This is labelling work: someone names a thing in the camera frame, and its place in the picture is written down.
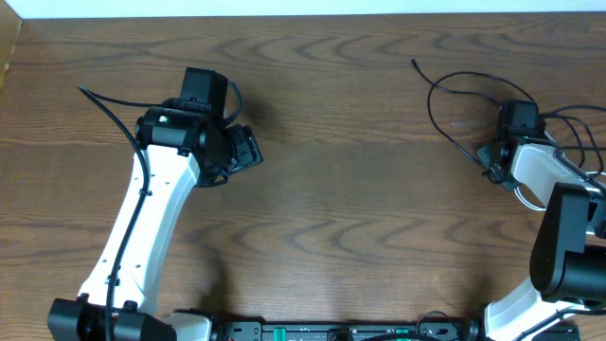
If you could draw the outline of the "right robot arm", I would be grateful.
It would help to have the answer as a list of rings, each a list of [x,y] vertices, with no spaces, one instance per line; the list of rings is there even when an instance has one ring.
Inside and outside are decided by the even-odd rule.
[[[481,339],[530,340],[569,316],[605,313],[605,249],[586,241],[605,236],[605,186],[566,157],[545,118],[532,100],[503,102],[496,137],[476,153],[493,184],[526,186],[544,215],[528,278],[486,306]]]

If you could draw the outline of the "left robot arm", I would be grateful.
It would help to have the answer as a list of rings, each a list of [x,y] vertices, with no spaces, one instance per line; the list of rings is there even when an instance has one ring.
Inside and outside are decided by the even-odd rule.
[[[163,265],[184,203],[261,163],[253,132],[225,112],[237,85],[190,67],[177,98],[146,104],[133,132],[134,167],[108,242],[74,300],[57,298],[47,317],[56,340],[222,340],[220,323],[194,309],[156,317]]]

